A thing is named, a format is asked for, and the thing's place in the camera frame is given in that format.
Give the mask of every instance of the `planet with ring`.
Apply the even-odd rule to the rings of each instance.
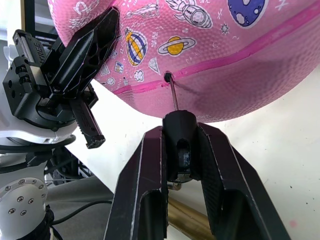
[[[158,53],[161,55],[169,54],[173,57],[177,57],[183,51],[193,48],[195,45],[196,40],[193,38],[173,36],[158,48]]]

